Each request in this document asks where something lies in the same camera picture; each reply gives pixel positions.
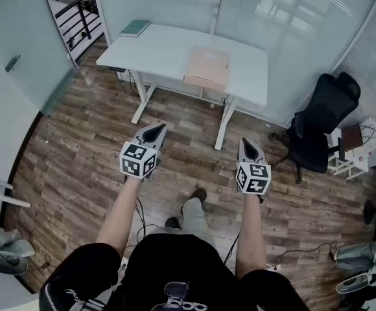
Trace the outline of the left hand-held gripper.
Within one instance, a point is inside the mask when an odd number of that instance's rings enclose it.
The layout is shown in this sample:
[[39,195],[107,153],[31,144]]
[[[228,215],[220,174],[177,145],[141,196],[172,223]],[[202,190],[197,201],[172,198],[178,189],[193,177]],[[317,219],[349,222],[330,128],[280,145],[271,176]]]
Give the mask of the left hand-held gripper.
[[131,141],[124,143],[120,151],[120,171],[141,180],[149,178],[160,163],[160,149],[166,133],[166,124],[151,124],[141,128]]

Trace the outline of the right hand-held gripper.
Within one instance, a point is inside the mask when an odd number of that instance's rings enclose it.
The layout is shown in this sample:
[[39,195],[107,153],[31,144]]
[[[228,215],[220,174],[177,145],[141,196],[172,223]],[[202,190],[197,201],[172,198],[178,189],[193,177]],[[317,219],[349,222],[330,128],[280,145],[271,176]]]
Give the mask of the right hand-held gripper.
[[271,166],[266,165],[263,150],[256,142],[242,137],[239,141],[238,161],[235,175],[237,190],[243,194],[254,194],[263,203],[262,195],[265,195],[272,180]]

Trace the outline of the pink cardboard box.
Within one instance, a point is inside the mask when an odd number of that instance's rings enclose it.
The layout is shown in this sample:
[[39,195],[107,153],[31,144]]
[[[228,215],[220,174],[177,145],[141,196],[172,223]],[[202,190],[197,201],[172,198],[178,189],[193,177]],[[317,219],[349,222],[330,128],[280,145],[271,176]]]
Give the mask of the pink cardboard box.
[[229,75],[229,54],[208,47],[195,46],[183,76],[186,84],[225,92]]

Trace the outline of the person's left forearm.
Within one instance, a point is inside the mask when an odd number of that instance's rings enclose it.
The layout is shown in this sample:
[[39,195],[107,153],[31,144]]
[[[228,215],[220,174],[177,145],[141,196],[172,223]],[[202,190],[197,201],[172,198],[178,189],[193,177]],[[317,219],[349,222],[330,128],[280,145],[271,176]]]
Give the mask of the person's left forearm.
[[120,257],[126,249],[141,184],[140,179],[132,176],[126,180],[96,239],[97,243],[112,246]]

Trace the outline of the person's right forearm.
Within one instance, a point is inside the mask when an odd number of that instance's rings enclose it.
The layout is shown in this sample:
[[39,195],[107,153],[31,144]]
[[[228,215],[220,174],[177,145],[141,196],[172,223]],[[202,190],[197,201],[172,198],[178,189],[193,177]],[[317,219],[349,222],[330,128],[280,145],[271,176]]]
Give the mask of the person's right forearm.
[[257,195],[245,194],[239,239],[237,241],[235,276],[266,268],[266,248],[261,221],[261,204]]

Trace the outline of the white desk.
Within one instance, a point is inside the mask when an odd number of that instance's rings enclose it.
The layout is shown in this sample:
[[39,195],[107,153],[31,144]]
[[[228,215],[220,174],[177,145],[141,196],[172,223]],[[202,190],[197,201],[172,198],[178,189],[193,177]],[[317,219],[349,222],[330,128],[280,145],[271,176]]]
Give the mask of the white desk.
[[189,51],[196,47],[220,49],[229,54],[228,83],[225,94],[230,102],[224,108],[215,149],[222,148],[226,126],[239,100],[265,106],[268,96],[267,53],[237,41],[194,30],[149,25],[139,37],[118,37],[97,60],[97,65],[129,70],[141,99],[132,117],[137,124],[158,84],[145,87],[143,75],[156,75],[181,81]]

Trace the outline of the person's brown shoe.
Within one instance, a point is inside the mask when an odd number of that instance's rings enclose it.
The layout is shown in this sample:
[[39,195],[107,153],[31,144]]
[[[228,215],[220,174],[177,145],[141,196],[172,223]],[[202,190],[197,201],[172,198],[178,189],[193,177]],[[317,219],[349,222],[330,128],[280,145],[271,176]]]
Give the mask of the person's brown shoe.
[[190,199],[198,198],[200,200],[200,203],[203,204],[205,200],[207,199],[207,192],[203,188],[196,189],[192,194]]

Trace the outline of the black office chair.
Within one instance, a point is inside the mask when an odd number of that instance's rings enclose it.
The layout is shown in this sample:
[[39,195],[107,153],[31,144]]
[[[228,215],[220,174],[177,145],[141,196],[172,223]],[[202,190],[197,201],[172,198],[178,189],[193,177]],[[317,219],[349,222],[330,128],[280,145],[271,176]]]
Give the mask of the black office chair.
[[345,159],[343,140],[339,137],[336,146],[328,146],[327,136],[352,111],[358,107],[360,86],[345,72],[337,77],[324,73],[317,80],[316,87],[307,107],[295,113],[291,126],[281,135],[271,133],[275,139],[288,148],[288,154],[272,164],[276,167],[285,160],[296,164],[296,183],[302,182],[301,170],[325,173],[329,155],[338,153]]

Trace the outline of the person's grey trouser leg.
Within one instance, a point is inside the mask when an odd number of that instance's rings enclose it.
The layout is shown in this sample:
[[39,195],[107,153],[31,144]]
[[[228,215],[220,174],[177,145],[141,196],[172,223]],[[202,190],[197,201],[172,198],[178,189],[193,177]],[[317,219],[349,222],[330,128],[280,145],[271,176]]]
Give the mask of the person's grey trouser leg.
[[198,197],[192,197],[183,205],[182,228],[157,227],[150,234],[194,235],[209,244],[214,245],[214,238],[206,223],[202,202]]

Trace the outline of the brown box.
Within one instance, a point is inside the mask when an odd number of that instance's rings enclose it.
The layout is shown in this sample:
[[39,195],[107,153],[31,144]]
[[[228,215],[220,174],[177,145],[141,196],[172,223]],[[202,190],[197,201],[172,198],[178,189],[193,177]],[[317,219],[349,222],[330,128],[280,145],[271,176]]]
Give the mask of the brown box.
[[361,147],[363,145],[362,133],[359,124],[342,128],[342,144],[345,152]]

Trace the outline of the white side table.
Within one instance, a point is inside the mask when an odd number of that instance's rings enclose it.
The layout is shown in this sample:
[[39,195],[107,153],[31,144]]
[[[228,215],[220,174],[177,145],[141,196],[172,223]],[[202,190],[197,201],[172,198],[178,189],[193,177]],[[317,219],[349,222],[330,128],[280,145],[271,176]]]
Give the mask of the white side table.
[[329,155],[327,168],[338,175],[347,172],[347,180],[368,172],[368,158],[376,149],[376,122],[368,117],[360,123],[360,136],[362,144],[354,149],[344,151],[344,159],[339,158],[339,152]]

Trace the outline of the green book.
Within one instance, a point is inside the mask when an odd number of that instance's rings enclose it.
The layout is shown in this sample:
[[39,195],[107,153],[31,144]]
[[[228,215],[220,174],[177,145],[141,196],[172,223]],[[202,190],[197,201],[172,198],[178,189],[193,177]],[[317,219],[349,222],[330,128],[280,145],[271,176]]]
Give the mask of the green book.
[[137,38],[150,24],[150,21],[135,19],[125,26],[119,35],[121,37]]

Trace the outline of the person's black shirt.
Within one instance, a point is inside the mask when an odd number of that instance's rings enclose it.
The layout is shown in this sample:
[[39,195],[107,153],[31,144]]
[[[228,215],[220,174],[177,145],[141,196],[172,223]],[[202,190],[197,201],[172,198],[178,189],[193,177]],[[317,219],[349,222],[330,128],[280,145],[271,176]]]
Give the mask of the person's black shirt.
[[[118,277],[119,253],[94,243],[75,249],[40,290],[40,311],[309,311],[288,279],[254,270],[238,280],[216,249],[193,235],[152,234],[130,255]],[[184,299],[164,292],[169,282],[189,285]]]

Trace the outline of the black metal railing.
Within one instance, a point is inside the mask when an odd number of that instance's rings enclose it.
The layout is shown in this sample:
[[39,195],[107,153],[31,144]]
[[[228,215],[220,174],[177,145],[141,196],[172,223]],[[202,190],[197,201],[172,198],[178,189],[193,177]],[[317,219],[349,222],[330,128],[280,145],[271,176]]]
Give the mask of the black metal railing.
[[102,36],[96,0],[51,0],[51,8],[73,58],[81,56]]

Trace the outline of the grey cloth bag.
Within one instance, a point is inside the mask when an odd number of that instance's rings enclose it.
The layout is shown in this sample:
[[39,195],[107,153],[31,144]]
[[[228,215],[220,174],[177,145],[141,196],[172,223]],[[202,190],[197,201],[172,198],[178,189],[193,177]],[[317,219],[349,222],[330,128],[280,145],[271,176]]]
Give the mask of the grey cloth bag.
[[13,253],[19,257],[31,257],[35,254],[32,244],[23,238],[18,229],[5,231],[0,228],[0,251]]
[[346,245],[341,243],[332,256],[337,268],[376,272],[376,241]]

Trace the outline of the dark sunglasses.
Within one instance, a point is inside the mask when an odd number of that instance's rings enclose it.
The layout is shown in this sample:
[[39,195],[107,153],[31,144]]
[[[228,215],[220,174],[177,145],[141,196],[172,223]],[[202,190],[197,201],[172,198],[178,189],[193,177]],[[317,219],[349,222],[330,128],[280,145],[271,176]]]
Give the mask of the dark sunglasses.
[[184,300],[189,294],[189,285],[184,282],[169,282],[164,287],[167,296]]

